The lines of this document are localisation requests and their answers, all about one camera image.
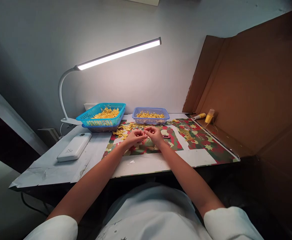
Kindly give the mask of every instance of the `white sleeve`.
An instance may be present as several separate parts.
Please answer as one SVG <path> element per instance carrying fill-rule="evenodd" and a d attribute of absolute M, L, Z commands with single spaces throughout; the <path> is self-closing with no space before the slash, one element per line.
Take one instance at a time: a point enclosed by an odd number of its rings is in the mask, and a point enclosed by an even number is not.
<path fill-rule="evenodd" d="M 213 240 L 263 239 L 245 211 L 238 207 L 210 210 L 204 216 L 204 223 Z"/>
<path fill-rule="evenodd" d="M 25 240 L 76 240 L 77 231 L 75 219 L 61 215 L 43 222 L 28 234 Z"/>

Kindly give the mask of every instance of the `white fabric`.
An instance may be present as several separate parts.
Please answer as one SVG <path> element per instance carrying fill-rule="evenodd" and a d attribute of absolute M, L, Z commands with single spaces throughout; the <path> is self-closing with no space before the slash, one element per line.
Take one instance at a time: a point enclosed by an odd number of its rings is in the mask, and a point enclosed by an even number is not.
<path fill-rule="evenodd" d="M 37 239 L 65 239 L 76 240 L 78 226 L 77 222 L 69 216 L 57 216 L 43 222 L 35 228 L 25 240 Z"/>
<path fill-rule="evenodd" d="M 187 195 L 157 186 L 129 196 L 96 240 L 263 239 L 246 213 L 237 207 L 211 210 L 205 214 L 204 222 L 207 230 Z M 76 221 L 58 216 L 38 226 L 26 239 L 73 240 L 76 236 Z"/>

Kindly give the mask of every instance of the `electrical outlet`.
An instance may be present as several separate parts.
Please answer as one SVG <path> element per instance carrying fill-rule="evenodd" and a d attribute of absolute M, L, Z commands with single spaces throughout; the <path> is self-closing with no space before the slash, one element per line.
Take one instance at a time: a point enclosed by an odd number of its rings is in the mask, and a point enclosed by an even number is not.
<path fill-rule="evenodd" d="M 96 106 L 98 103 L 84 103 L 85 111 Z"/>

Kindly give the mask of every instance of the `desk lamp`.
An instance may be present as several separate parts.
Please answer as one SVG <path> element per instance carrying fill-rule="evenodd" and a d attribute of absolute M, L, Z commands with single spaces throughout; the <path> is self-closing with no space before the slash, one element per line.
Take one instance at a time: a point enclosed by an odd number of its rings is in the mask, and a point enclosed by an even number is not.
<path fill-rule="evenodd" d="M 139 52 L 139 51 L 142 51 L 142 50 L 145 50 L 148 48 L 156 47 L 156 46 L 161 45 L 161 44 L 162 44 L 162 41 L 161 41 L 161 38 L 159 37 L 159 38 L 156 38 L 156 39 L 153 39 L 153 40 L 141 43 L 141 44 L 137 44 L 137 45 L 129 47 L 129 48 L 125 48 L 123 50 L 119 50 L 117 52 L 107 54 L 105 56 L 90 60 L 88 62 L 78 64 L 75 67 L 64 72 L 63 75 L 61 76 L 61 78 L 59 80 L 59 84 L 58 84 L 59 102 L 60 102 L 60 106 L 62 107 L 64 116 L 65 116 L 65 118 L 61 119 L 61 121 L 64 123 L 69 123 L 69 124 L 74 124 L 74 125 L 81 125 L 82 124 L 81 121 L 77 121 L 76 119 L 69 118 L 67 116 L 66 111 L 65 111 L 65 107 L 63 104 L 62 85 L 63 85 L 65 77 L 69 73 L 74 72 L 74 71 L 82 71 L 82 70 L 85 70 L 86 68 L 90 68 L 90 67 L 96 66 L 98 64 L 108 62 L 108 61 L 116 59 L 116 58 L 124 57 L 126 55 L 129 55 L 129 54 L 132 54 L 135 52 Z"/>

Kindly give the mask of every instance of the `camouflage pattern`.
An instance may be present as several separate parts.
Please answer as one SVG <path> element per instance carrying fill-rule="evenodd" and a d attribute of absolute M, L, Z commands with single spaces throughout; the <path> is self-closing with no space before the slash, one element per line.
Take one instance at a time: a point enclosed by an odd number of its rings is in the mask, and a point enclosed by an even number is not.
<path fill-rule="evenodd" d="M 120 126 L 122 124 L 128 124 L 126 123 L 126 120 L 122 120 L 120 123 Z M 168 146 L 170 146 L 174 151 L 183 150 L 182 146 L 180 145 L 179 141 L 177 140 L 177 137 L 174 133 L 174 131 L 167 126 L 163 125 L 156 125 L 155 127 L 159 128 L 161 130 L 162 135 L 169 135 L 169 139 L 164 139 L 164 141 L 167 143 Z M 104 152 L 103 158 L 107 156 L 117 145 L 119 145 L 123 140 L 119 140 L 119 143 L 114 144 L 114 141 L 118 139 L 117 135 L 112 135 L 110 137 L 110 141 L 107 145 L 107 148 Z M 124 156 L 130 156 L 130 155 L 141 155 L 141 154 L 148 154 L 148 153 L 160 153 L 161 151 L 156 147 L 156 145 L 153 144 L 152 140 L 150 138 L 142 141 L 141 143 L 136 143 L 134 146 L 132 146 L 130 149 L 128 149 Z"/>
<path fill-rule="evenodd" d="M 167 122 L 167 124 L 174 125 L 179 134 L 183 137 L 185 137 L 185 134 L 180 132 L 180 130 L 186 129 L 189 131 L 190 136 L 194 138 L 192 141 L 187 141 L 189 149 L 206 149 L 216 161 L 216 164 L 238 161 L 237 158 L 231 155 L 219 142 L 215 141 L 211 135 L 207 134 L 202 127 L 198 126 L 191 118 L 174 119 L 173 121 Z"/>

